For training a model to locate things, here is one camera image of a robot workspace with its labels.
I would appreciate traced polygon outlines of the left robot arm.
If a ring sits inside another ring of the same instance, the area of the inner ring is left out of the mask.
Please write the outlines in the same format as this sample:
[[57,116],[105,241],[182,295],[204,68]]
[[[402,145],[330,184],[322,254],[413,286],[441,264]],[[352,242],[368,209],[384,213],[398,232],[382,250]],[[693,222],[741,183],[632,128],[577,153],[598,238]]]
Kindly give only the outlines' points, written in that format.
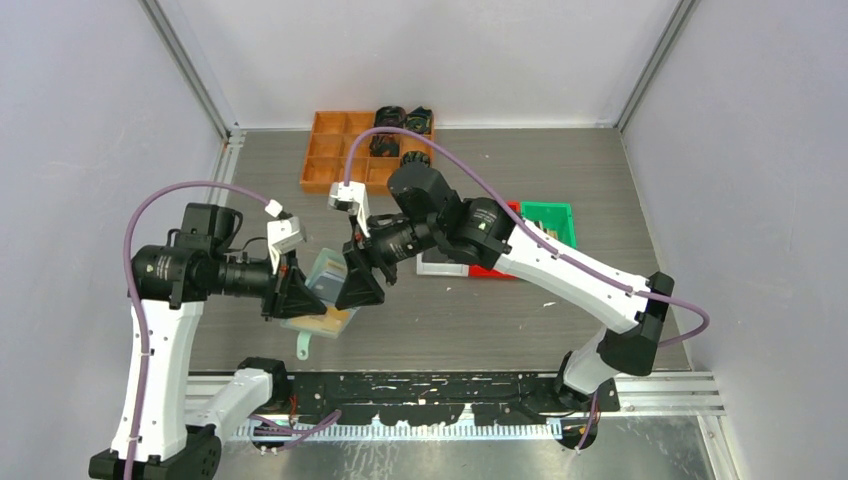
[[125,404],[111,446],[90,459],[91,478],[211,479],[224,443],[251,414],[290,404],[285,364],[250,357],[210,400],[186,407],[193,340],[209,297],[256,298],[269,319],[326,312],[298,266],[295,249],[305,239],[300,220],[277,203],[268,213],[264,259],[235,256],[240,212],[200,203],[186,207],[165,245],[132,257],[135,324]]

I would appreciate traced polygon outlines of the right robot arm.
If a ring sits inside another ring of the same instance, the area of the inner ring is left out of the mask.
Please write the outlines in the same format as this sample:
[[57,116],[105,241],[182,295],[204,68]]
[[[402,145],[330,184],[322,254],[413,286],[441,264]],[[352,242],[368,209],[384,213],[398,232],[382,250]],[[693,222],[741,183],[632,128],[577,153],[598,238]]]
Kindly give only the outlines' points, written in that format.
[[657,272],[645,278],[606,266],[492,198],[461,198],[438,170],[420,163],[396,170],[388,189],[399,213],[371,215],[364,184],[331,186],[330,207],[347,212],[352,226],[342,251],[347,273],[337,309],[383,304],[375,274],[392,285],[400,262],[437,249],[458,264],[539,286],[602,322],[602,330],[561,363],[554,392],[565,409],[587,406],[600,385],[619,373],[652,372],[667,314],[656,297],[671,293],[671,277]]

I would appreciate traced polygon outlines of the grey credit card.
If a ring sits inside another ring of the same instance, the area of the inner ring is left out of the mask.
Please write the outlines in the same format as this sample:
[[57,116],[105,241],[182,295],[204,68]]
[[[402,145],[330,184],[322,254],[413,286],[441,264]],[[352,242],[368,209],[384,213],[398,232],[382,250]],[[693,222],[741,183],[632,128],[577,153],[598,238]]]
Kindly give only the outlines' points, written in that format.
[[307,280],[307,287],[310,291],[322,301],[330,303],[336,302],[343,284],[343,276],[338,276],[329,271],[311,275]]

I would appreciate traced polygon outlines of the orange credit card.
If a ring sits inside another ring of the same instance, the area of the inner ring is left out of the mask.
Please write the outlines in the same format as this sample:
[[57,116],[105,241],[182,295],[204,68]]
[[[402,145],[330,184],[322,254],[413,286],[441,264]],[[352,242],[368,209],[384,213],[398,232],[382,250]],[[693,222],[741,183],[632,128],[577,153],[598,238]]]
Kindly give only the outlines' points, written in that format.
[[355,311],[338,310],[330,306],[324,314],[295,317],[289,319],[288,324],[296,328],[335,335],[344,330],[354,315]]

